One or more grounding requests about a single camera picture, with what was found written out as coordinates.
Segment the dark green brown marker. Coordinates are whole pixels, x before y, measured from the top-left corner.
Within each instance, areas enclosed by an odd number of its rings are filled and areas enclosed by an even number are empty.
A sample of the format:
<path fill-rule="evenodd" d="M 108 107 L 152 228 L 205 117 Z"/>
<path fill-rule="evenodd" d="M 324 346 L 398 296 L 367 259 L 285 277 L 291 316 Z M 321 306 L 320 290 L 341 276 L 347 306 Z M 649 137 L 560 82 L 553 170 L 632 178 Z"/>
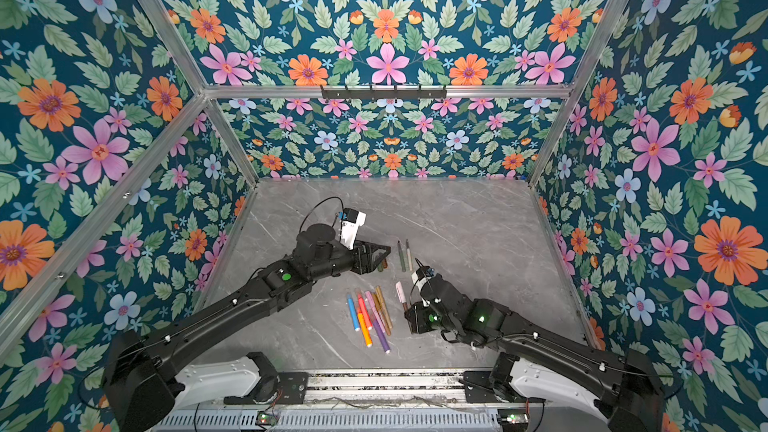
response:
<path fill-rule="evenodd" d="M 404 250 L 402 242 L 400 240 L 398 240 L 398 242 L 397 242 L 397 251 L 398 251 L 398 257 L 399 257 L 399 262 L 400 262 L 401 270 L 402 270 L 402 272 L 405 273 L 405 272 L 407 272 L 408 269 L 407 269 L 407 265 L 406 265 L 405 250 Z"/>

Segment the olive green marker pen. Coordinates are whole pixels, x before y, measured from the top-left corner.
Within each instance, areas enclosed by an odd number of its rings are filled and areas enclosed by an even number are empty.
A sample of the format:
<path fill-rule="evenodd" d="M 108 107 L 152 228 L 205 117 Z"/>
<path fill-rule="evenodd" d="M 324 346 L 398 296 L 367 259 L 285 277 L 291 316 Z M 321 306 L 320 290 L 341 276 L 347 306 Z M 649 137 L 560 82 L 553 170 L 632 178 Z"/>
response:
<path fill-rule="evenodd" d="M 406 267 L 409 273 L 413 273 L 414 267 L 413 267 L 413 258 L 410 248 L 410 242 L 408 239 L 406 239 Z"/>

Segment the ochre brown marker pen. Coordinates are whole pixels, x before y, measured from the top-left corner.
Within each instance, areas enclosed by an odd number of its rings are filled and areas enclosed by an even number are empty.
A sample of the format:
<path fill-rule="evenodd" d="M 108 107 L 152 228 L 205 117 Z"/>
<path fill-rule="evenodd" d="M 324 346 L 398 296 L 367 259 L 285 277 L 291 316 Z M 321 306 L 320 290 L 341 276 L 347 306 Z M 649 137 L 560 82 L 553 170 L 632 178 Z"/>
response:
<path fill-rule="evenodd" d="M 386 302 L 384 300 L 384 295 L 383 295 L 382 288 L 379 285 L 377 285 L 375 287 L 375 293 L 377 295 L 377 298 L 378 298 L 378 301 L 379 301 L 379 304 L 380 304 L 381 313 L 383 314 L 383 318 L 384 318 L 384 321 L 385 321 L 385 324 L 386 324 L 386 328 L 387 328 L 387 331 L 388 331 L 387 333 L 388 333 L 388 335 L 391 335 L 392 332 L 393 332 L 393 324 L 392 324 L 391 317 L 390 317 L 390 314 L 389 314 L 389 311 L 388 311 L 388 308 L 387 308 L 387 304 L 386 304 Z"/>

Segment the light pink marker pen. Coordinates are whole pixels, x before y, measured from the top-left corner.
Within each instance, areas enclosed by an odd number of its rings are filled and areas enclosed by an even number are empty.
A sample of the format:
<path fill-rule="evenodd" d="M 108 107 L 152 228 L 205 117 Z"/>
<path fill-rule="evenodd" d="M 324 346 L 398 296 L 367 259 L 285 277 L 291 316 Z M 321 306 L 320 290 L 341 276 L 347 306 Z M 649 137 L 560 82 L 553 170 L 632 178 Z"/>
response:
<path fill-rule="evenodd" d="M 395 290 L 396 290 L 396 294 L 397 294 L 397 297 L 398 297 L 398 301 L 400 302 L 400 304 L 401 304 L 401 306 L 403 308 L 403 311 L 407 312 L 409 310 L 410 306 L 409 306 L 408 299 L 406 298 L 404 287 L 403 287 L 403 284 L 402 284 L 401 281 L 397 281 L 395 283 Z"/>

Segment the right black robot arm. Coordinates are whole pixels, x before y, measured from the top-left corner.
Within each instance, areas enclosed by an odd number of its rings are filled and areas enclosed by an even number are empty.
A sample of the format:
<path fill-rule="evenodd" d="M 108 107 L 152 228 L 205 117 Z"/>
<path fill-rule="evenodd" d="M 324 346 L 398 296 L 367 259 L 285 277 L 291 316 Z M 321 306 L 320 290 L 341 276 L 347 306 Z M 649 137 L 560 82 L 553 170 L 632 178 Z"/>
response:
<path fill-rule="evenodd" d="M 472 299 L 428 266 L 412 273 L 421 299 L 404 314 L 416 334 L 498 352 L 489 376 L 502 400 L 580 410 L 611 431 L 659 431 L 666 394 L 651 359 L 591 347 L 547 330 L 490 299 Z"/>

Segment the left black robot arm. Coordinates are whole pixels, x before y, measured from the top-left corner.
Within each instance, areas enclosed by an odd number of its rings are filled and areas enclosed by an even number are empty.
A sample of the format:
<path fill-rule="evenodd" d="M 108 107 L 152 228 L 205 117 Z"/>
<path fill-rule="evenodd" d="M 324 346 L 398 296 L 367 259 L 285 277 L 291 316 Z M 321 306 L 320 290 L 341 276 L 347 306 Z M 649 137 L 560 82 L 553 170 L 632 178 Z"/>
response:
<path fill-rule="evenodd" d="M 298 234 L 290 254 L 257 268 L 228 296 L 147 335 L 120 334 L 101 381 L 120 430 L 148 431 L 175 409 L 216 399 L 272 402 L 280 378 L 263 353 L 208 364 L 197 358 L 308 295 L 325 277 L 374 272 L 390 252 L 388 245 L 360 239 L 346 246 L 332 226 L 313 224 Z"/>

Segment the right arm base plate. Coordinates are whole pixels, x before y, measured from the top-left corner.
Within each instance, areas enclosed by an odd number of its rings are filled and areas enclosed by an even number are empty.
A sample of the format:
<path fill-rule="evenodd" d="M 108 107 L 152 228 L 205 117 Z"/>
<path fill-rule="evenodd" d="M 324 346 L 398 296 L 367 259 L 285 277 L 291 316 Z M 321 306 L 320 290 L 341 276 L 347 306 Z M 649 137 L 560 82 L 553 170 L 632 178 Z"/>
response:
<path fill-rule="evenodd" d="M 519 395 L 508 384 L 494 384 L 491 381 L 490 370 L 466 370 L 458 382 L 463 386 L 465 401 L 468 403 L 545 403 L 541 398 L 526 398 Z"/>

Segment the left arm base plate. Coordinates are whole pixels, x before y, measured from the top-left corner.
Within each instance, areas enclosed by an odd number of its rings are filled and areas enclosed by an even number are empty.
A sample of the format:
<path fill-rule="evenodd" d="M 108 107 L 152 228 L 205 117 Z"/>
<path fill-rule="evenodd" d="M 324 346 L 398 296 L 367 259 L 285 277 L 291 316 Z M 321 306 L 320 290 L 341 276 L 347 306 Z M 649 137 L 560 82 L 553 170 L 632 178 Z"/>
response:
<path fill-rule="evenodd" d="M 225 397 L 226 405 L 298 405 L 303 404 L 308 391 L 309 374 L 280 372 L 260 380 L 255 388 L 242 397 Z"/>

